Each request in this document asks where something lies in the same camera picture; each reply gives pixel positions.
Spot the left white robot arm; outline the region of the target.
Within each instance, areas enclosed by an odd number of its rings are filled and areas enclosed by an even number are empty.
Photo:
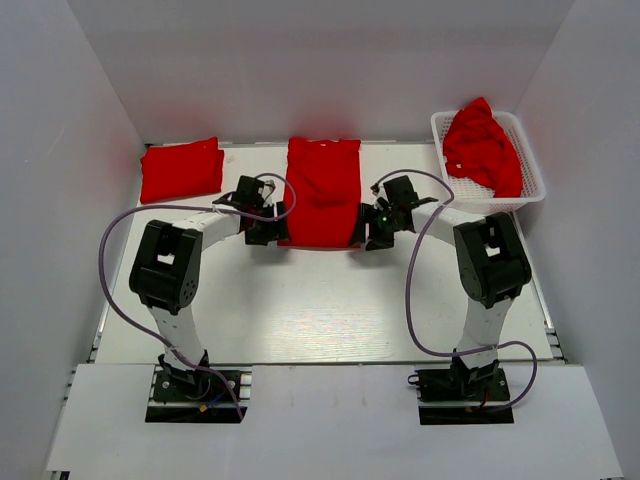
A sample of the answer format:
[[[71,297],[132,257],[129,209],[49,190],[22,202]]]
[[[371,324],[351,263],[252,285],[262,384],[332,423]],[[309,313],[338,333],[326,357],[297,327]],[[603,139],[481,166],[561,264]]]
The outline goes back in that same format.
[[[213,376],[191,307],[199,287],[202,254],[239,234],[247,245],[287,240],[286,217],[297,206],[297,194],[287,185],[291,199],[274,203],[274,191],[274,183],[262,174],[243,175],[234,191],[208,208],[196,207],[193,216],[174,223],[152,220],[145,226],[129,288],[148,309],[165,344],[160,365],[188,398],[205,396]]]

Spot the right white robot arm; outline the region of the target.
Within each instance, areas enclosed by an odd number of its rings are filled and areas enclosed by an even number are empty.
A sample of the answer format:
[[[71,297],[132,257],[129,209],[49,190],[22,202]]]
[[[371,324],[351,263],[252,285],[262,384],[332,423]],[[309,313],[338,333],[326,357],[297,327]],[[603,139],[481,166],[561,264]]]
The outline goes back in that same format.
[[[532,277],[531,266],[512,218],[498,212],[470,214],[453,207],[455,194],[444,189],[443,200],[420,197],[401,169],[381,177],[371,188],[375,200],[359,207],[352,246],[368,251],[391,249],[398,232],[426,236],[451,245],[468,303],[457,346],[450,359],[453,390],[472,399],[498,373],[498,351],[507,313]]]

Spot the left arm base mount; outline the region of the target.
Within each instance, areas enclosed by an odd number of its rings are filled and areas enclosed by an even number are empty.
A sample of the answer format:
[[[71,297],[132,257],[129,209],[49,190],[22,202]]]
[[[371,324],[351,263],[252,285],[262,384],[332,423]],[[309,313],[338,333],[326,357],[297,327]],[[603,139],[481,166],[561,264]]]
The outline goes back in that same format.
[[[152,377],[145,413],[148,424],[240,424],[224,382],[206,374],[200,385],[180,382],[160,366]]]

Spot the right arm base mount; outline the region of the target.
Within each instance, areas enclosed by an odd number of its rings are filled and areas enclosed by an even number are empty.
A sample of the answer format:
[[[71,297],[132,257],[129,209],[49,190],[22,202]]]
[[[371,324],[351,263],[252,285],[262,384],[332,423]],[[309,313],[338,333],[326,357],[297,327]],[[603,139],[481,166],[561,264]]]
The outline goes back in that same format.
[[[407,377],[417,391],[421,426],[506,425],[514,423],[506,375],[464,386],[451,369],[420,369]]]

